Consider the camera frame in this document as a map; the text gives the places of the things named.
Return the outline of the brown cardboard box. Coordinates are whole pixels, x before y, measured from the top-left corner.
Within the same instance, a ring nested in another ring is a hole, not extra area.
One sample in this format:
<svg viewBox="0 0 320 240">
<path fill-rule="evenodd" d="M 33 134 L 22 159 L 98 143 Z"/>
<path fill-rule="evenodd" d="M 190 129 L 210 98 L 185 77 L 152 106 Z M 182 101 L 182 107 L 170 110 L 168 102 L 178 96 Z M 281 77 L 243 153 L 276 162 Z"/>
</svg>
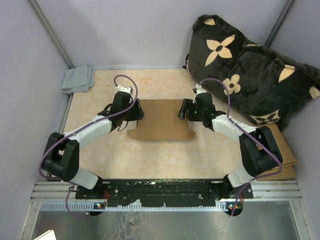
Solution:
<svg viewBox="0 0 320 240">
<path fill-rule="evenodd" d="M 196 136 L 186 119 L 177 114 L 182 99 L 141 99 L 144 117 L 138 120 L 136 128 L 127 131 L 131 139 L 139 141 L 188 141 Z"/>
</svg>

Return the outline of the folded grey cloth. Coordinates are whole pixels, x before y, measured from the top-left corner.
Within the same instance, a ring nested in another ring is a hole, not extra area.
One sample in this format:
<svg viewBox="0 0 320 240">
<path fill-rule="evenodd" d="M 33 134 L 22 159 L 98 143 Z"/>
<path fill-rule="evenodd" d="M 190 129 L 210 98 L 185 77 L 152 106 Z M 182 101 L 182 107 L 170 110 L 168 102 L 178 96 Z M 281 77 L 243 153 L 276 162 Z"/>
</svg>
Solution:
<svg viewBox="0 0 320 240">
<path fill-rule="evenodd" d="M 61 90 L 70 95 L 88 92 L 94 86 L 94 69 L 87 64 L 69 69 L 64 77 Z"/>
</svg>

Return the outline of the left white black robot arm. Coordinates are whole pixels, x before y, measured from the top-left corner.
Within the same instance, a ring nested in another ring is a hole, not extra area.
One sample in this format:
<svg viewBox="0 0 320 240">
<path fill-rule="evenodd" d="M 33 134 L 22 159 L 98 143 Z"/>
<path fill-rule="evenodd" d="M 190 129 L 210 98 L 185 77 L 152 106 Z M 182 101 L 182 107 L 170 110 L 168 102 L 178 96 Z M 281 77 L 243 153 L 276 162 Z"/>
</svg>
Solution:
<svg viewBox="0 0 320 240">
<path fill-rule="evenodd" d="M 80 167 L 80 151 L 93 141 L 119 128 L 123 122 L 133 122 L 144 117 L 140 100 L 125 91 L 114 95 L 113 102 L 85 125 L 61 134 L 52 133 L 47 141 L 39 170 L 86 189 L 97 199 L 103 195 L 102 180 L 96 174 Z"/>
</svg>

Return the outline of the aluminium front rail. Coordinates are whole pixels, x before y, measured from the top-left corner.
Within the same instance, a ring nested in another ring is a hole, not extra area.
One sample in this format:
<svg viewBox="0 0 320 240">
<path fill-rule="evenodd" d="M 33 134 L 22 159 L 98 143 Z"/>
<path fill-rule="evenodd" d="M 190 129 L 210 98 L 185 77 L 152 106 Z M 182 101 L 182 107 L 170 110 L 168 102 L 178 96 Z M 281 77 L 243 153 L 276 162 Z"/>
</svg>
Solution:
<svg viewBox="0 0 320 240">
<path fill-rule="evenodd" d="M 298 183 L 254 181 L 233 188 L 221 179 L 104 179 L 93 189 L 62 181 L 36 182 L 31 200 L 44 210 L 88 212 L 226 212 L 247 202 L 301 200 Z"/>
</svg>

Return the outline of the folded cardboard box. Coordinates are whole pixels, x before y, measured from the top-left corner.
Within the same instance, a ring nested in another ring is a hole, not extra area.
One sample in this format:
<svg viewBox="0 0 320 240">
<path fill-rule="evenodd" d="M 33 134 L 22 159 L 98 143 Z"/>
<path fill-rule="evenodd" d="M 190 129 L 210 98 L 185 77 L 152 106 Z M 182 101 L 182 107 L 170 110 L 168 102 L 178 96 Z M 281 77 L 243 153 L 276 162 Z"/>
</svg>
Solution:
<svg viewBox="0 0 320 240">
<path fill-rule="evenodd" d="M 270 125 L 267 125 L 267 127 L 271 130 L 273 137 L 279 148 L 279 151 L 281 153 L 282 165 L 284 167 L 295 165 L 297 163 L 297 159 L 295 158 L 293 152 L 291 151 L 287 141 L 285 140 L 278 126 L 276 124 L 270 124 Z"/>
<path fill-rule="evenodd" d="M 292 165 L 286 165 L 282 167 L 282 171 L 280 173 L 276 172 L 279 170 L 279 167 L 275 167 L 274 169 L 264 172 L 263 175 L 268 175 L 265 177 L 258 178 L 258 181 L 282 181 L 282 180 L 291 180 L 296 177 L 296 172 Z"/>
</svg>

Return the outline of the black plush flower-pattern bag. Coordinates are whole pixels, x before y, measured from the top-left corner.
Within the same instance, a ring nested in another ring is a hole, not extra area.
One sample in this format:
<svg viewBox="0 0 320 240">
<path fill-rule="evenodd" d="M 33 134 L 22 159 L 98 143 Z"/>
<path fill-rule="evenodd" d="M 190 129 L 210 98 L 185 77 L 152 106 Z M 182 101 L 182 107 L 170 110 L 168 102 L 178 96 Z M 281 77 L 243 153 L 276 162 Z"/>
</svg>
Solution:
<svg viewBox="0 0 320 240">
<path fill-rule="evenodd" d="M 185 67 L 254 125 L 284 129 L 290 117 L 320 96 L 318 68 L 249 40 L 218 15 L 202 15 L 193 24 Z"/>
</svg>

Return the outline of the upper folded cardboard box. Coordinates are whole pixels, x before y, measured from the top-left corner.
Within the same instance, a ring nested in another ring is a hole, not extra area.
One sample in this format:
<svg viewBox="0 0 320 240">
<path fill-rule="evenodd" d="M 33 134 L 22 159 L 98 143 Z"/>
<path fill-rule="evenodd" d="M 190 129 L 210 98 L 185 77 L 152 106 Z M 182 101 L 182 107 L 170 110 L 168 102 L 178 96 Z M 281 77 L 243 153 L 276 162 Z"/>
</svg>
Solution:
<svg viewBox="0 0 320 240">
<path fill-rule="evenodd" d="M 297 159 L 295 158 L 293 152 L 291 151 L 287 141 L 285 140 L 278 126 L 276 124 L 270 124 L 270 125 L 267 125 L 267 127 L 271 130 L 273 137 L 279 148 L 279 151 L 281 153 L 282 165 L 284 167 L 295 165 L 297 163 Z"/>
</svg>

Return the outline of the lower folded cardboard box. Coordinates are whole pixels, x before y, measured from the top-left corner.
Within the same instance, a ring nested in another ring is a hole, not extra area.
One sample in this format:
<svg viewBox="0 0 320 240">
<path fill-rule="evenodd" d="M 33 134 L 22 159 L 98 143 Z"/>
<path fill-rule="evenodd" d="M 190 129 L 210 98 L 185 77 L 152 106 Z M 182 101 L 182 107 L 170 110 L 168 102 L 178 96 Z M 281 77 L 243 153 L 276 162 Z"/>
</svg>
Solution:
<svg viewBox="0 0 320 240">
<path fill-rule="evenodd" d="M 282 181 L 282 180 L 291 180 L 296 177 L 296 172 L 292 165 L 286 165 L 282 167 L 282 171 L 280 173 L 276 172 L 279 170 L 279 167 L 275 167 L 274 169 L 264 172 L 263 175 L 268 175 L 265 177 L 258 178 L 258 181 Z"/>
</svg>

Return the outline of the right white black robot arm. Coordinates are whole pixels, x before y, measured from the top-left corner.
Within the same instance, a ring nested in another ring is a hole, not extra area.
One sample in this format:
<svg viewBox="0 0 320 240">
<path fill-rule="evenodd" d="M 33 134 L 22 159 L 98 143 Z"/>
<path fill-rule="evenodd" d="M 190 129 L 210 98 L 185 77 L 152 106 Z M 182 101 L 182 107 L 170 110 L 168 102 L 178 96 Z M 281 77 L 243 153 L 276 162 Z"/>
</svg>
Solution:
<svg viewBox="0 0 320 240">
<path fill-rule="evenodd" d="M 199 93 L 194 99 L 185 98 L 177 117 L 201 122 L 213 132 L 221 133 L 239 144 L 241 164 L 223 178 L 223 193 L 236 197 L 241 187 L 279 167 L 283 158 L 269 127 L 253 127 L 234 120 L 226 112 L 217 110 L 210 93 Z"/>
</svg>

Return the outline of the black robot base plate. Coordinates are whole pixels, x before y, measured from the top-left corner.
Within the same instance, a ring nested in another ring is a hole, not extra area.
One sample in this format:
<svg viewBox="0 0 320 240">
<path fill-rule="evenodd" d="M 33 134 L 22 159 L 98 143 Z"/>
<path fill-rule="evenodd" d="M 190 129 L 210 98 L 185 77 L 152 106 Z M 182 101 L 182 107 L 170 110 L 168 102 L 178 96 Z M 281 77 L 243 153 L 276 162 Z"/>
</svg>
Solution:
<svg viewBox="0 0 320 240">
<path fill-rule="evenodd" d="M 226 211 L 242 212 L 243 201 L 253 198 L 251 185 L 238 187 L 227 194 L 224 178 L 214 179 L 101 179 L 92 190 L 78 186 L 77 200 L 101 199 L 102 207 L 128 207 L 136 202 L 142 207 L 216 207 L 218 201 L 229 200 Z"/>
</svg>

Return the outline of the white paper corner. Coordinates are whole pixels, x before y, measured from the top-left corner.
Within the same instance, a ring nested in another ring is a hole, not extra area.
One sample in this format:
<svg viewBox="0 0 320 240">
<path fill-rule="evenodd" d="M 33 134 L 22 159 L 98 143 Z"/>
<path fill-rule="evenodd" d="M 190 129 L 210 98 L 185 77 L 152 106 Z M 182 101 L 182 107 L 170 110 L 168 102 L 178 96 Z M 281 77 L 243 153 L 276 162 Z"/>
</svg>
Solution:
<svg viewBox="0 0 320 240">
<path fill-rule="evenodd" d="M 36 237 L 34 240 L 57 240 L 54 230 L 50 229 L 40 236 Z"/>
</svg>

